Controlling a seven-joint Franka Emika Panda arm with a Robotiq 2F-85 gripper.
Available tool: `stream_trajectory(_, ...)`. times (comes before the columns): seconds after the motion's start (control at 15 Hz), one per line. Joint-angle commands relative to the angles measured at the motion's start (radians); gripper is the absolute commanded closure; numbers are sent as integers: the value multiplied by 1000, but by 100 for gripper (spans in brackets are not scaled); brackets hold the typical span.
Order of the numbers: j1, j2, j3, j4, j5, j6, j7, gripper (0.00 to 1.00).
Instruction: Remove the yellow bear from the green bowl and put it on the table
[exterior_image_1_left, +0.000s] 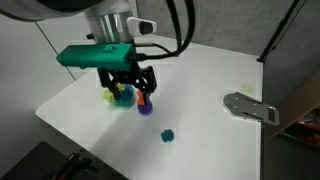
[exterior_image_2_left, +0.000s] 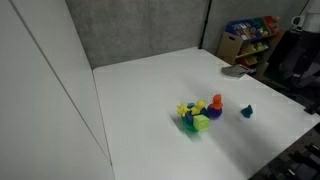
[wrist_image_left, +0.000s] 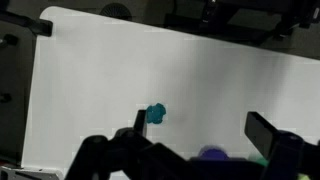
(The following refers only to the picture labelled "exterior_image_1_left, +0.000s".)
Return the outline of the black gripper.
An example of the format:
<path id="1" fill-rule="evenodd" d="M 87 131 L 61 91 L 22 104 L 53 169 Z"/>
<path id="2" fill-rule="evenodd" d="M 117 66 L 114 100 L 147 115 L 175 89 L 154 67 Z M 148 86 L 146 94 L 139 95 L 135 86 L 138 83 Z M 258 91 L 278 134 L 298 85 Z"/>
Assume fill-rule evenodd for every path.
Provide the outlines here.
<path id="1" fill-rule="evenodd" d="M 113 94 L 116 101 L 120 100 L 118 83 L 133 85 L 142 92 L 144 105 L 151 103 L 150 95 L 156 90 L 157 82 L 152 66 L 140 68 L 137 63 L 130 65 L 128 70 L 97 69 L 101 86 Z"/>

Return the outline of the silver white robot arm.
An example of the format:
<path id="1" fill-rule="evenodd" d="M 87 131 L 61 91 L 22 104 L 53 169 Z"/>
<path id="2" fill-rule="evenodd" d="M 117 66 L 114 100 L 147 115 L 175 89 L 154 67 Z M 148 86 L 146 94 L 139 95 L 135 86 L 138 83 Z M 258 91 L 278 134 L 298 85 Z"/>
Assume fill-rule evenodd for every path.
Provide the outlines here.
<path id="1" fill-rule="evenodd" d="M 157 88 L 153 68 L 141 68 L 143 56 L 134 38 L 156 30 L 152 21 L 133 16 L 128 0 L 0 0 L 2 15 L 22 22 L 85 15 L 91 45 L 69 45 L 56 59 L 66 67 L 95 68 L 101 86 L 114 99 L 123 98 L 119 86 L 132 85 L 140 91 L 143 105 Z"/>

